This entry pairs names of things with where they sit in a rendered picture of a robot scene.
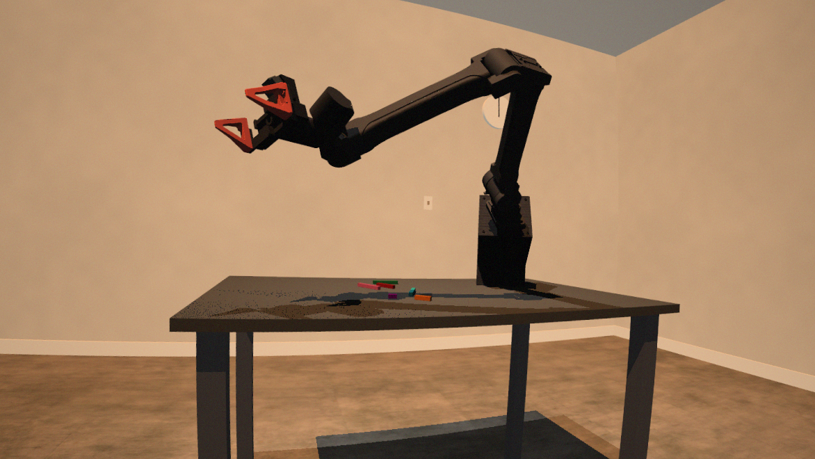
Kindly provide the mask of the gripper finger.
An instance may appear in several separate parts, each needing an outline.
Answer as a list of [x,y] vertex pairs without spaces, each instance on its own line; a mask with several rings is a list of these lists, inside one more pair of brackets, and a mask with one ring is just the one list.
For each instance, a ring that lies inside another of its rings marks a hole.
[[[240,147],[240,150],[243,152],[250,152],[253,150],[252,148],[252,141],[250,137],[250,131],[248,131],[248,121],[247,118],[234,118],[234,119],[224,119],[224,120],[214,120],[215,127],[218,131],[222,132],[225,136],[232,139],[232,141]],[[231,126],[236,127],[238,131],[241,132],[240,136],[237,134],[228,131],[228,129],[224,128],[224,126]]]
[[[256,96],[267,93],[274,94],[276,104]],[[245,89],[245,96],[283,120],[287,120],[293,114],[287,83],[281,82],[264,87],[248,88]]]

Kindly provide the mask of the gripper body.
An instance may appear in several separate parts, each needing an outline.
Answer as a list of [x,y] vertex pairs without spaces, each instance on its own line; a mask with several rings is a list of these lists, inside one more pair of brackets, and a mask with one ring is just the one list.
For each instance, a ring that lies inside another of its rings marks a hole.
[[287,88],[289,91],[293,114],[287,120],[283,120],[282,118],[278,117],[278,115],[275,115],[264,108],[264,115],[261,115],[258,120],[253,120],[253,127],[259,131],[259,134],[253,138],[252,130],[248,129],[248,131],[250,131],[253,148],[253,150],[248,153],[251,154],[255,150],[267,150],[267,147],[270,147],[271,144],[277,141],[277,139],[284,139],[292,143],[299,143],[299,139],[306,138],[308,133],[306,126],[308,126],[309,122],[308,120],[304,120],[302,118],[296,118],[296,112],[293,105],[292,93],[289,84],[287,84]]

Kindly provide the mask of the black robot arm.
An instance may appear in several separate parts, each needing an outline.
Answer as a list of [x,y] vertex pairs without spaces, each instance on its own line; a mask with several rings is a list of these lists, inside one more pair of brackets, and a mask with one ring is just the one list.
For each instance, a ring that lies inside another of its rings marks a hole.
[[457,74],[354,120],[350,120],[354,115],[350,100],[334,87],[324,90],[309,109],[312,118],[308,118],[294,79],[280,74],[262,85],[281,82],[290,86],[296,117],[309,122],[307,136],[298,144],[319,148],[321,158],[336,168],[360,160],[376,145],[452,108],[479,97],[497,99],[510,93],[496,164],[491,163],[491,170],[483,176],[483,193],[491,197],[486,207],[499,233],[525,226],[517,183],[519,165],[538,98],[551,82],[551,75],[534,58],[492,48],[472,57],[471,65]]

